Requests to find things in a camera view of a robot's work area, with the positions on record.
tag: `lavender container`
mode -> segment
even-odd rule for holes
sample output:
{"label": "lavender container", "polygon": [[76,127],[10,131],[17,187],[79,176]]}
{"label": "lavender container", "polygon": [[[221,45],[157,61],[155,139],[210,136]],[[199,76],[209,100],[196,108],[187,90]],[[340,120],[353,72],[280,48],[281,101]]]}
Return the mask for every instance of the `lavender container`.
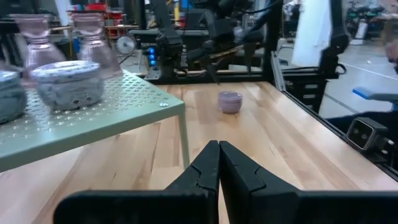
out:
{"label": "lavender container", "polygon": [[18,118],[27,105],[27,95],[17,72],[0,71],[0,124]]}
{"label": "lavender container", "polygon": [[69,61],[41,66],[32,71],[37,93],[53,110],[75,110],[97,103],[104,80],[95,62]]}
{"label": "lavender container", "polygon": [[224,91],[218,94],[218,109],[223,113],[237,113],[242,107],[242,102],[240,93]]}

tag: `ceramic lid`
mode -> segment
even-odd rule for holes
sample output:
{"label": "ceramic lid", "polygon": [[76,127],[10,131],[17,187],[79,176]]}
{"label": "ceramic lid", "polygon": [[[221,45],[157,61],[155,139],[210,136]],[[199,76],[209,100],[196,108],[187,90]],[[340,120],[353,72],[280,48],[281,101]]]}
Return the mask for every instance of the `ceramic lid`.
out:
{"label": "ceramic lid", "polygon": [[39,83],[74,82],[97,76],[99,69],[100,65],[95,62],[55,62],[36,68],[30,73],[30,78]]}
{"label": "ceramic lid", "polygon": [[21,79],[18,72],[0,70],[0,90],[14,85],[20,85]]}
{"label": "ceramic lid", "polygon": [[218,98],[227,102],[239,102],[242,100],[242,94],[235,91],[224,91],[218,94]]}

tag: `shelf leg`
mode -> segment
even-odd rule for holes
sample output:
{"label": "shelf leg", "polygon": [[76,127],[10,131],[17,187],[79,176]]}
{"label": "shelf leg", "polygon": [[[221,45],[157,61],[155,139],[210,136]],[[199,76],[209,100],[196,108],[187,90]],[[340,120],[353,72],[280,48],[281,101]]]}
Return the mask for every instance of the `shelf leg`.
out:
{"label": "shelf leg", "polygon": [[188,134],[187,134],[187,120],[185,119],[185,111],[178,116],[178,124],[180,125],[182,162],[184,165],[184,169],[186,169],[190,165],[190,161],[189,161],[189,146],[188,146]]}

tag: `pink glass vase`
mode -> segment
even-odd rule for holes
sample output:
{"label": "pink glass vase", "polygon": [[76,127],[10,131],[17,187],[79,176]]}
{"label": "pink glass vase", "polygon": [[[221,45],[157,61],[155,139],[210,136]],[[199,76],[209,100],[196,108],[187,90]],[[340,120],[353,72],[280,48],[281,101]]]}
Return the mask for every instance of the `pink glass vase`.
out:
{"label": "pink glass vase", "polygon": [[35,68],[49,63],[65,61],[65,56],[49,42],[48,14],[11,14],[21,34],[27,39],[27,55],[24,60],[24,86],[33,86],[30,73]]}
{"label": "pink glass vase", "polygon": [[102,40],[104,20],[99,13],[74,13],[72,20],[83,36],[78,58],[101,65],[103,78],[122,75],[115,53]]}

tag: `glass jar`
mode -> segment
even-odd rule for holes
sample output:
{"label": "glass jar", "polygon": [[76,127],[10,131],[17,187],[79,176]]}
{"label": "glass jar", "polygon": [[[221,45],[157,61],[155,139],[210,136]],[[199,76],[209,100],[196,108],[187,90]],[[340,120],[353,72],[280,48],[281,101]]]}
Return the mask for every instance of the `glass jar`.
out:
{"label": "glass jar", "polygon": [[48,63],[65,61],[61,51],[49,42],[48,14],[11,14],[17,23],[21,34],[27,39],[27,56],[24,60],[23,82],[32,86],[30,73],[33,69]]}
{"label": "glass jar", "polygon": [[19,74],[0,70],[0,124],[18,118],[26,105],[27,94]]}
{"label": "glass jar", "polygon": [[115,53],[102,40],[103,16],[100,13],[74,13],[72,20],[83,36],[78,58],[99,63],[104,78],[122,75]]}
{"label": "glass jar", "polygon": [[97,103],[104,80],[95,62],[69,61],[41,66],[32,71],[36,90],[53,110],[75,110]]}

